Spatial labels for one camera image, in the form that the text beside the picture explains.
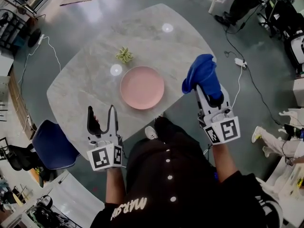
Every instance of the power strip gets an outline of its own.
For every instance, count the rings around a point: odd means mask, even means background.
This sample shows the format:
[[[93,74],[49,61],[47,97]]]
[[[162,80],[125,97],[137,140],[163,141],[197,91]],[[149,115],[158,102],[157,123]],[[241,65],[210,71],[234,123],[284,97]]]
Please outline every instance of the power strip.
[[[243,69],[247,68],[247,62],[244,62],[242,59],[235,58],[234,62],[236,63],[236,65],[243,67]]]

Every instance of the white sneaker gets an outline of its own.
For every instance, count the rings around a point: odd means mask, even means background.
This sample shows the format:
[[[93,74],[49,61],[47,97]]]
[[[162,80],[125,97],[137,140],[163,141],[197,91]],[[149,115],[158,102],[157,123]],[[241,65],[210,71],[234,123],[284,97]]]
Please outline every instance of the white sneaker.
[[[262,135],[261,135],[261,127],[257,126],[255,128],[255,131],[253,132],[252,134],[252,137],[251,137],[251,142],[252,143],[255,143],[257,141],[257,139],[261,138]]]
[[[152,128],[151,126],[147,126],[144,130],[146,136],[148,139],[157,139],[157,133],[155,131],[154,128]]]
[[[264,146],[262,150],[264,151],[264,155],[265,155],[266,158],[268,158],[269,155],[271,153],[273,153],[273,151],[268,146]]]

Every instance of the gray floor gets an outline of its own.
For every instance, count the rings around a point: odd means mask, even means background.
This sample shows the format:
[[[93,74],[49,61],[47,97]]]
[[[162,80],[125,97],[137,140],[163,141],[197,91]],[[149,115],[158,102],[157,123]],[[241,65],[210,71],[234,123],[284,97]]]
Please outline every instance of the gray floor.
[[[61,0],[49,0],[39,11],[46,13],[45,21],[40,19],[42,33],[50,36],[50,43],[57,51],[62,66],[93,39],[102,29],[114,21],[128,17],[131,13],[146,7],[164,3],[180,13],[204,37],[217,57],[217,74],[221,84],[227,89],[231,99],[238,91],[240,67],[234,63],[234,56],[226,58],[224,51],[233,50],[225,39],[220,24],[208,14],[209,0],[93,0],[59,7]],[[215,14],[229,8],[231,0],[216,4]],[[292,92],[294,70],[284,52],[283,44],[270,39],[268,33],[257,24],[255,16],[237,35],[230,35],[231,42],[242,52],[250,66],[254,81],[263,94],[275,118],[281,122],[288,118],[279,118],[279,111],[295,107]],[[17,79],[21,77],[25,55],[29,49],[22,48],[14,62]],[[30,57],[24,75],[23,98],[33,121],[39,125],[43,120],[56,121],[49,107],[46,91],[59,73],[59,66],[53,50],[43,41],[34,56]],[[254,128],[260,125],[269,132],[278,135],[278,126],[271,120],[259,94],[253,87],[248,71],[244,71],[240,80],[241,91],[234,107],[239,117],[242,137],[229,144],[234,160],[243,173],[253,172],[265,178],[274,162],[275,156],[265,158],[262,145],[251,143]],[[176,124],[183,127],[191,136],[200,141],[201,147],[207,147],[208,140],[198,127],[197,104],[194,94],[183,96],[170,107],[166,114]],[[135,143],[143,137],[143,132],[125,141],[128,153]],[[71,173],[93,194],[101,200],[105,197],[105,173],[93,172],[84,158],[79,157],[76,165],[69,169]]]

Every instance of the blue cloth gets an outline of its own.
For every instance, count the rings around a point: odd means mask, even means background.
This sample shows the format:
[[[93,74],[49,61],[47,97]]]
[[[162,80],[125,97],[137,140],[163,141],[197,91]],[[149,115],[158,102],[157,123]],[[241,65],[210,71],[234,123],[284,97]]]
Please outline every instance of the blue cloth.
[[[49,120],[45,120],[39,126],[32,143],[39,158],[49,170],[73,166],[79,155],[60,126]]]
[[[189,93],[199,85],[207,95],[219,99],[222,95],[220,84],[215,72],[216,63],[212,61],[211,54],[199,55],[192,63],[187,78],[182,82],[182,92]]]

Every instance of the small succulent plant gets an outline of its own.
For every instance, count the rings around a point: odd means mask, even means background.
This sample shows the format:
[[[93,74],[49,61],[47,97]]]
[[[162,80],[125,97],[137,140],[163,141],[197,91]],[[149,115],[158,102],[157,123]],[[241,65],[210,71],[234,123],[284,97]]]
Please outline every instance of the small succulent plant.
[[[122,63],[126,64],[130,62],[134,57],[131,52],[129,52],[129,48],[120,49],[119,53],[117,53],[116,58],[121,60]]]

